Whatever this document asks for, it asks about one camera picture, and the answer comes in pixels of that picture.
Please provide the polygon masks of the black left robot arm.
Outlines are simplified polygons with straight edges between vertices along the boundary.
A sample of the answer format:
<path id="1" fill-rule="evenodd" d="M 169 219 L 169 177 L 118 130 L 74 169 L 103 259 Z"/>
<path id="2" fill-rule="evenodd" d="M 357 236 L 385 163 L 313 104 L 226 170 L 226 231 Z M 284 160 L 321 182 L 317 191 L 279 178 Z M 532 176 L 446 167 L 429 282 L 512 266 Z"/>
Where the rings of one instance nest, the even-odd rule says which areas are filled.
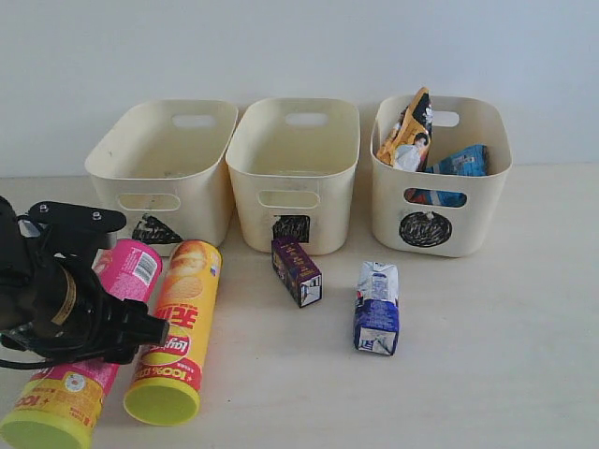
<path id="1" fill-rule="evenodd" d="M 133 299 L 109 294 L 92 269 L 113 247 L 124 214 L 42 201 L 19 215 L 1 201 L 1 343 L 40 361 L 4 360 L 7 369 L 45 369 L 90 359 L 131 363 L 143 345 L 163 345 L 167 321 Z"/>

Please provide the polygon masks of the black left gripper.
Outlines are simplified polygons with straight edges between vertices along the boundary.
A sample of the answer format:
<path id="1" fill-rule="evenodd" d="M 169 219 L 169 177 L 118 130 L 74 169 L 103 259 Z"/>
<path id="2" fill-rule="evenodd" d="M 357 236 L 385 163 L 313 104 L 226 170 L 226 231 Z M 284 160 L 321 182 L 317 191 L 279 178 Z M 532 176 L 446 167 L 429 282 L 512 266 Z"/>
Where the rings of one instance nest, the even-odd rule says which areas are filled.
<path id="1" fill-rule="evenodd" d="M 168 321 L 109 294 L 92 268 L 125 225 L 116 210 L 49 200 L 14 214 L 14 350 L 127 365 L 141 347 L 166 342 Z"/>

